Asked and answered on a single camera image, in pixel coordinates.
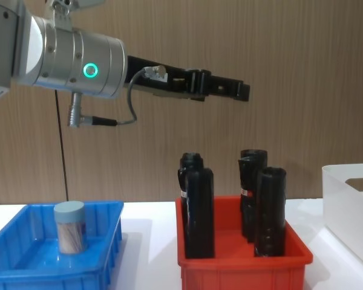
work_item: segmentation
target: white table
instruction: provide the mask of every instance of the white table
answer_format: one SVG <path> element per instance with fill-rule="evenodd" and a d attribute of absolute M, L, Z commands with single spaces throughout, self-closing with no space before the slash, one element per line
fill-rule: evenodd
<path fill-rule="evenodd" d="M 0 229 L 22 208 L 0 205 Z M 126 203 L 122 251 L 110 289 L 180 290 L 173 202 Z M 363 290 L 363 263 L 322 222 L 322 199 L 286 202 L 286 219 L 313 253 L 305 290 Z"/>

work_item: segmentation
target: cable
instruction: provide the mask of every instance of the cable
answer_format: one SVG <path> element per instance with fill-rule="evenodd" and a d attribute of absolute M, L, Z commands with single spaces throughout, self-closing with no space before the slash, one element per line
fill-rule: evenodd
<path fill-rule="evenodd" d="M 59 128 L 60 152 L 62 155 L 63 178 L 65 183 L 66 200 L 68 201 L 69 196 L 68 196 L 68 187 L 67 187 L 66 161 L 65 161 L 65 151 L 63 146 L 63 137 L 62 137 L 61 112 L 59 110 L 59 100 L 58 100 L 57 90 L 55 90 L 55 104 L 56 104 L 56 116 L 58 119 L 58 128 Z"/>
<path fill-rule="evenodd" d="M 129 82 L 129 85 L 128 85 L 128 92 L 127 92 L 127 102 L 128 102 L 128 106 L 129 106 L 129 110 L 131 111 L 131 114 L 132 114 L 132 117 L 133 119 L 132 120 L 129 120 L 129 121 L 121 121 L 121 122 L 117 122 L 117 125 L 128 125 L 128 124 L 133 124 L 134 122 L 137 121 L 137 115 L 136 115 L 136 112 L 134 111 L 133 109 L 133 105 L 132 105 L 132 89 L 133 89 L 133 86 L 134 84 L 136 83 L 136 81 L 144 76 L 145 74 L 145 70 L 144 69 L 141 69 L 140 71 L 137 71 L 131 81 Z"/>

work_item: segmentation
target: black cable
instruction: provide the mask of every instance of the black cable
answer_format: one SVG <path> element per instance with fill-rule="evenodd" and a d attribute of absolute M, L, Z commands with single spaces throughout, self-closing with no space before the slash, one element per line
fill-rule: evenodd
<path fill-rule="evenodd" d="M 132 117 L 133 119 L 132 120 L 129 120 L 129 121 L 122 121 L 122 122 L 117 122 L 117 125 L 128 125 L 128 124 L 133 124 L 134 122 L 137 121 L 137 115 L 136 115 L 136 112 L 134 111 L 133 109 L 133 105 L 132 105 L 132 89 L 133 89 L 133 86 L 134 84 L 136 83 L 136 81 L 141 77 L 143 76 L 145 73 L 145 70 L 144 69 L 141 69 L 140 71 L 137 71 L 131 81 L 129 82 L 129 85 L 128 85 L 128 92 L 127 92 L 127 102 L 128 102 L 128 106 L 129 106 L 129 110 L 131 111 L 131 114 L 132 114 Z"/>
<path fill-rule="evenodd" d="M 65 162 L 65 152 L 64 152 L 64 149 L 63 149 L 61 113 L 59 112 L 59 101 L 58 101 L 58 91 L 57 90 L 55 90 L 55 104 L 56 104 L 56 115 L 57 115 L 57 118 L 58 118 L 59 139 L 60 139 L 60 152 L 62 154 L 63 177 L 64 177 L 64 181 L 65 181 L 66 200 L 68 201 L 66 162 Z"/>
<path fill-rule="evenodd" d="M 111 126 L 111 127 L 115 127 L 118 125 L 118 122 L 114 119 L 108 119 L 108 118 L 101 118 L 101 117 L 97 117 L 97 116 L 92 116 L 91 117 L 92 122 L 91 124 L 93 126 Z"/>

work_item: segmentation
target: black bottle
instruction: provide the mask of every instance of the black bottle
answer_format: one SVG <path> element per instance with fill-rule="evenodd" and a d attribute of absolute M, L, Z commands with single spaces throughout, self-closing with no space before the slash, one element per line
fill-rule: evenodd
<path fill-rule="evenodd" d="M 187 225 L 185 231 L 188 259 L 213 258 L 214 175 L 209 168 L 189 170 L 186 174 Z"/>
<path fill-rule="evenodd" d="M 258 173 L 267 166 L 267 151 L 243 150 L 238 160 L 241 176 L 242 235 L 249 243 L 255 240 Z"/>
<path fill-rule="evenodd" d="M 184 153 L 180 158 L 180 168 L 177 170 L 177 177 L 180 185 L 181 212 L 183 214 L 183 229 L 187 223 L 187 193 L 186 193 L 186 173 L 189 170 L 199 170 L 203 168 L 203 159 L 199 153 Z"/>
<path fill-rule="evenodd" d="M 256 256 L 283 256 L 285 249 L 286 171 L 267 167 L 258 175 Z"/>

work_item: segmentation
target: small jar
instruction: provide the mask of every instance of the small jar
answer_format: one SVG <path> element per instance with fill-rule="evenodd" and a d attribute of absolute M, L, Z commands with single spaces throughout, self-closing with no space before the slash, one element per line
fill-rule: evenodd
<path fill-rule="evenodd" d="M 78 254 L 86 249 L 85 204 L 66 201 L 55 205 L 59 251 L 62 254 Z"/>

